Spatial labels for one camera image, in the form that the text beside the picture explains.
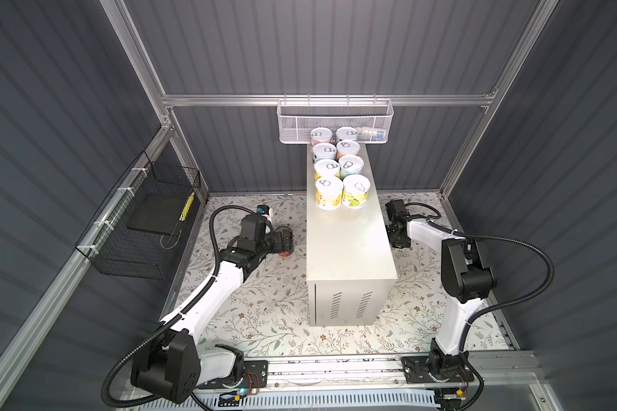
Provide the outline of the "dark bare-lid tin can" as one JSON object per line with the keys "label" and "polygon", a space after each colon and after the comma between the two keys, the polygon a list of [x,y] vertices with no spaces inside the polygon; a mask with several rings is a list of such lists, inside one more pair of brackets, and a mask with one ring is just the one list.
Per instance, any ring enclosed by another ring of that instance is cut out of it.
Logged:
{"label": "dark bare-lid tin can", "polygon": [[294,252],[293,231],[290,227],[281,226],[277,229],[281,239],[281,251],[279,254],[282,257],[289,257]]}

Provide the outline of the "green labelled can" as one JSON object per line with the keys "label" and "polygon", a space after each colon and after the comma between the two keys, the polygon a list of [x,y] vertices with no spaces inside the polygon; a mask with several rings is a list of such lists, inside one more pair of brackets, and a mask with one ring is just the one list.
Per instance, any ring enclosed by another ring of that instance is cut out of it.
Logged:
{"label": "green labelled can", "polygon": [[371,182],[363,175],[349,175],[343,180],[343,205],[350,209],[361,209],[368,200]]}

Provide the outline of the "yellow labelled can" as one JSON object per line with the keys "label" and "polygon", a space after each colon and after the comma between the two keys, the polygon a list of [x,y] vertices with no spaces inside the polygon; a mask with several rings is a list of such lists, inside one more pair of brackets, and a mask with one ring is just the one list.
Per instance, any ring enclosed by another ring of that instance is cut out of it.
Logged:
{"label": "yellow labelled can", "polygon": [[322,176],[315,182],[316,203],[325,211],[334,211],[340,207],[344,185],[337,176]]}

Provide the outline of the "white lidded can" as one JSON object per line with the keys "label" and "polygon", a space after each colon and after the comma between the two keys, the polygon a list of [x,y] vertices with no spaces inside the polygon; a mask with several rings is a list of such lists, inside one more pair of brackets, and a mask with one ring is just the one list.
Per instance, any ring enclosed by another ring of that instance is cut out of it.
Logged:
{"label": "white lidded can", "polygon": [[344,155],[339,159],[340,178],[344,180],[347,176],[361,175],[364,166],[365,162],[360,156]]}

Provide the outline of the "small can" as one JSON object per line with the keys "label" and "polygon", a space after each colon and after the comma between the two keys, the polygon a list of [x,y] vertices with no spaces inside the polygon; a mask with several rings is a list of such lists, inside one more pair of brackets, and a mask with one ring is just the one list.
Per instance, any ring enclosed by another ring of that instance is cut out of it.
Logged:
{"label": "small can", "polygon": [[314,164],[315,181],[321,177],[335,176],[340,178],[340,165],[333,159],[320,159]]}

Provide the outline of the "orange labelled can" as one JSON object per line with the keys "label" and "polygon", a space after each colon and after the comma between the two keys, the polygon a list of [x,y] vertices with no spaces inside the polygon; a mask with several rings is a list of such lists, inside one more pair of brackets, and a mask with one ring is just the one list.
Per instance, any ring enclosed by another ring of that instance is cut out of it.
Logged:
{"label": "orange labelled can", "polygon": [[337,145],[337,159],[341,159],[346,155],[358,156],[361,151],[361,145],[355,140],[341,140]]}

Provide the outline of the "light blue labelled can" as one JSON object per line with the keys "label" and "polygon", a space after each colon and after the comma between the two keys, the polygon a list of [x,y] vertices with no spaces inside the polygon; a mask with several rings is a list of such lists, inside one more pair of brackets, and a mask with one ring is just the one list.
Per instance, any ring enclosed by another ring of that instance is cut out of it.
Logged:
{"label": "light blue labelled can", "polygon": [[318,143],[312,147],[313,161],[316,163],[323,159],[335,160],[338,150],[331,143]]}

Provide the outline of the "teal labelled can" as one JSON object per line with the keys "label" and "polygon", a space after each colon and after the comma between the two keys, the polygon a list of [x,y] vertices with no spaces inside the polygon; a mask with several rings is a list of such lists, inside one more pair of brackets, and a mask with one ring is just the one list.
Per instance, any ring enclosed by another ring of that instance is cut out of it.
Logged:
{"label": "teal labelled can", "polygon": [[357,141],[358,129],[353,127],[341,127],[336,130],[335,135],[338,142]]}

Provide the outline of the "pink labelled can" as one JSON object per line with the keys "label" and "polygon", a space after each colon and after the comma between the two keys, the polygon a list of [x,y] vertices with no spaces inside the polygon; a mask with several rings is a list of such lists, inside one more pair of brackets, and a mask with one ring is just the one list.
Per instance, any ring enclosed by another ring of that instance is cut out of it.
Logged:
{"label": "pink labelled can", "polygon": [[312,147],[322,143],[331,144],[333,138],[334,135],[329,128],[313,128],[310,131],[310,145],[312,145]]}

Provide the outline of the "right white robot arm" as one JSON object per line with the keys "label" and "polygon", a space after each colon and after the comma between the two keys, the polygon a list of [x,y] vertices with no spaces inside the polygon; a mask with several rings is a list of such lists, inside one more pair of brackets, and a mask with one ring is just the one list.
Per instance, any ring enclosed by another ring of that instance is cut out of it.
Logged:
{"label": "right white robot arm", "polygon": [[[514,238],[495,235],[466,234],[438,224],[440,212],[431,205],[390,200],[385,205],[389,224],[387,236],[393,248],[409,248],[413,241],[422,243],[440,255],[440,282],[448,295],[440,330],[430,344],[426,358],[406,356],[401,359],[406,380],[411,384],[426,382],[469,383],[476,373],[468,362],[465,342],[474,322],[493,311],[529,301],[542,294],[555,279],[555,265],[540,248]],[[483,307],[484,300],[497,285],[484,241],[503,241],[521,246],[539,256],[546,265],[543,283],[523,296]]]}

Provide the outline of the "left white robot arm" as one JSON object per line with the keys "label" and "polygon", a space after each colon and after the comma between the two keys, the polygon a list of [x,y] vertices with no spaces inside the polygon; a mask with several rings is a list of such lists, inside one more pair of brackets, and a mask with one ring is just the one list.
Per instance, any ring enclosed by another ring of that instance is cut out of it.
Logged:
{"label": "left white robot arm", "polygon": [[[242,382],[245,360],[241,350],[218,344],[213,351],[200,354],[197,346],[218,309],[268,255],[293,252],[293,232],[287,226],[274,227],[272,209],[259,205],[244,211],[239,235],[226,248],[219,248],[214,224],[226,209],[217,208],[208,222],[214,250],[212,273],[108,372],[100,390],[106,406],[126,409],[160,398],[182,403],[201,385],[216,382],[231,388]],[[112,382],[126,365],[131,366],[130,383],[145,390],[145,397],[122,400],[111,395]]]}

